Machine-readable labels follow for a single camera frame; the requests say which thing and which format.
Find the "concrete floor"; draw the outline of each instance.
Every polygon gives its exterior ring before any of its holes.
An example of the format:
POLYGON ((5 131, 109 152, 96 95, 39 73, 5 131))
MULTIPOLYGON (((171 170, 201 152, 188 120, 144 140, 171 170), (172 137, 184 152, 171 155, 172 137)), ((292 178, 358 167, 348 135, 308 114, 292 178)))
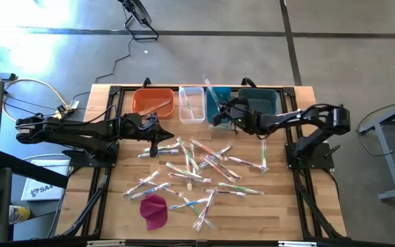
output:
MULTIPOLYGON (((395 1, 286 2, 294 32, 395 33, 395 1)), ((159 30, 285 30, 278 0, 143 3, 159 30)), ((49 82, 69 101, 110 72, 114 61, 127 54, 130 37, 24 34, 13 26, 122 30, 124 20, 115 0, 66 0, 58 6, 50 0, 0 1, 0 71, 49 82)), ((344 104, 351 111, 353 130, 367 113, 395 103, 395 39, 295 38, 294 45, 302 84, 314 87, 317 102, 344 104)), ((161 36, 155 43, 133 42, 131 53, 117 63, 113 76, 98 83, 142 83, 150 77, 155 84, 188 84, 200 83, 206 74, 215 84, 238 84, 248 76, 262 85, 294 85, 286 38, 281 37, 161 36)), ((29 82, 9 91, 31 102, 60 103, 51 91, 29 82)), ((28 116, 9 111, 14 117, 28 116)), ((78 113, 74 118, 82 117, 78 113)), ((377 198, 377 193, 393 189, 385 159, 366 154, 353 131, 330 142, 342 145, 334 154, 335 177, 348 235, 395 244, 395 200, 382 203, 377 198)), ((380 152, 375 143, 369 148, 380 152)), ((14 139, 13 123, 3 117, 0 150, 25 157, 61 149, 46 143, 24 148, 14 139)), ((14 178, 14 189, 22 188, 23 179, 14 178)), ((16 225, 15 239, 44 237, 51 219, 47 215, 16 225)))

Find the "wooden tabletop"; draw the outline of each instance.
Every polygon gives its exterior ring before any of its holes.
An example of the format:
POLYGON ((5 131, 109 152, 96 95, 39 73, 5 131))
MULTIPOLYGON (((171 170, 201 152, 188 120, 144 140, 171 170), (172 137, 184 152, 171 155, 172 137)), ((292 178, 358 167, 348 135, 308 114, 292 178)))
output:
MULTIPOLYGON (((84 120, 93 119, 106 108, 109 84, 94 84, 89 97, 84 120)), ((315 95, 310 86, 296 86, 298 107, 305 109, 315 104, 315 95)), ((240 132, 215 132, 208 129, 208 123, 183 124, 178 114, 178 94, 175 92, 174 112, 171 119, 160 121, 161 126, 174 133, 175 138, 162 142, 167 145, 176 142, 176 137, 187 141, 195 137, 199 142, 214 150, 220 150, 227 143, 233 144, 228 154, 255 163, 261 162, 260 141, 255 136, 240 132)), ((133 92, 127 92, 124 97, 123 113, 132 109, 133 92)), ((303 126, 304 135, 312 133, 313 126, 303 126)), ((135 186, 140 178, 145 178, 157 169, 161 170, 155 183, 170 182, 170 189, 185 192, 189 200, 207 197, 203 189, 214 188, 219 182, 229 183, 213 168, 207 168, 202 175, 213 179, 211 184, 197 184, 192 191, 187 190, 187 184, 179 178, 169 178, 172 172, 165 166, 167 161, 178 167, 185 168, 184 154, 157 156, 156 158, 138 159, 136 156, 143 148, 148 148, 145 141, 121 140, 117 165, 112 169, 112 176, 108 189, 108 198, 104 212, 104 223, 101 231, 102 239, 216 239, 216 240, 297 240, 302 239, 298 205, 292 172, 287 169, 284 144, 287 142, 285 131, 278 130, 267 139, 267 166, 270 168, 266 175, 249 167, 225 162, 230 169, 243 178, 237 185, 264 191, 265 195, 247 195, 244 198, 233 195, 215 196, 214 203, 208 212, 208 220, 215 226, 207 225, 200 232, 192 229, 197 215, 184 207, 168 212, 168 220, 162 228, 148 231, 145 219, 140 216, 140 200, 130 202, 122 198, 121 194, 135 186)), ((197 160, 204 152, 196 148, 197 160)), ((56 233, 62 233, 70 227, 76 217, 86 205, 93 169, 82 168, 69 179, 67 191, 62 204, 56 233)), ((335 184, 328 174, 322 170, 312 170, 313 187, 317 204, 327 220, 342 235, 346 234, 344 221, 337 198, 335 184)), ((167 206, 182 204, 182 199, 166 191, 159 191, 158 195, 167 201, 167 206)), ((197 205, 202 210, 203 204, 197 205)), ((311 213, 307 210, 309 229, 313 233, 311 213)), ((91 229, 97 218, 97 206, 93 209, 91 229)))

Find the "clear plastic container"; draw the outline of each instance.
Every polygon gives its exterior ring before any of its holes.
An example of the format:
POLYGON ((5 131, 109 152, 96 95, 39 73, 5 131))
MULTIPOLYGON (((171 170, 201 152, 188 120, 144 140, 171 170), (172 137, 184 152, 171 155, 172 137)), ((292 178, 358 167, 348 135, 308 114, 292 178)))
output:
POLYGON ((205 120, 205 96, 201 86, 179 87, 179 120, 200 124, 205 120))

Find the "pink rag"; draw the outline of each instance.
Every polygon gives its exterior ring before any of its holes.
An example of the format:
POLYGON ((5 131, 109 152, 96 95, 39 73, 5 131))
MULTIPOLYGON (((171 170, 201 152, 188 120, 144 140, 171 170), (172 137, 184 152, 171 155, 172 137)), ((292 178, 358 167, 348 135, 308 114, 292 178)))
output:
POLYGON ((167 222, 167 203, 164 198, 152 194, 142 199, 140 214, 145 218, 148 230, 154 230, 167 222))

